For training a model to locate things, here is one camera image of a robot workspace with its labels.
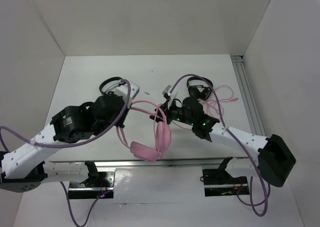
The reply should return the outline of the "pink headphones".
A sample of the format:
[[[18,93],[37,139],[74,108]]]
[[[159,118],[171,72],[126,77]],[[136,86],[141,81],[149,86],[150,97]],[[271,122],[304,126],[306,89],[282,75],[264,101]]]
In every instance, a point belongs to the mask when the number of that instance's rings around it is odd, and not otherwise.
[[[151,112],[140,107],[135,107],[136,104],[141,103],[152,105],[155,110]],[[147,133],[151,134],[154,146],[150,147],[137,141],[128,143],[124,129],[121,127],[116,128],[118,139],[135,158],[146,162],[160,160],[169,149],[172,141],[172,131],[164,111],[158,104],[148,100],[133,101],[130,109],[151,116],[153,121],[152,130],[147,131]]]

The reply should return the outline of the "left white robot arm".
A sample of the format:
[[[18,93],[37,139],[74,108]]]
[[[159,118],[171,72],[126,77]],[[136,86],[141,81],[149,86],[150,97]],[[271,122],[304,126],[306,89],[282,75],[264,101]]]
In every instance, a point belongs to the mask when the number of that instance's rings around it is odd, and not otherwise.
[[[100,174],[93,161],[55,163],[48,158],[59,150],[93,142],[113,126],[122,126],[130,105],[129,95],[111,92],[99,96],[94,102],[67,106],[32,139],[1,126],[2,130],[15,135],[24,144],[14,151],[0,153],[0,188],[24,193],[41,184],[65,181],[94,186]]]

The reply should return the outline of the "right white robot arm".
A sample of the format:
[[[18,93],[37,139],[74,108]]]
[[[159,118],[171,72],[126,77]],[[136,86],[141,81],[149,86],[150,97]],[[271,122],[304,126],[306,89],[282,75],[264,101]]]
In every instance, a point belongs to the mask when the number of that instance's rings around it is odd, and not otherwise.
[[[263,180],[274,187],[282,187],[296,164],[296,158],[279,135],[270,137],[255,135],[227,125],[204,112],[203,106],[192,97],[185,98],[181,106],[176,99],[159,106],[167,123],[177,121],[191,126],[191,131],[200,139],[249,152]]]

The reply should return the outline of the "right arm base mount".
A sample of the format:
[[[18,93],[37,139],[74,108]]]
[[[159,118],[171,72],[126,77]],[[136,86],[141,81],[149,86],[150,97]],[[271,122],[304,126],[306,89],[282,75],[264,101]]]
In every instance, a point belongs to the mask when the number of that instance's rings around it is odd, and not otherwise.
[[[203,169],[199,179],[204,184],[206,197],[250,194],[246,177],[232,177],[222,169]]]

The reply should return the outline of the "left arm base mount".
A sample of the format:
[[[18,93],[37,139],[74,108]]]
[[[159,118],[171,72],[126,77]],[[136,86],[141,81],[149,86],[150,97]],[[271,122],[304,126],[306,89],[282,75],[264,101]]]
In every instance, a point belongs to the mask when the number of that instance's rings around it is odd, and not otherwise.
[[[115,168],[98,170],[98,179],[95,183],[86,186],[84,183],[70,182],[68,185],[68,197],[71,200],[95,200],[113,199],[115,185]]]

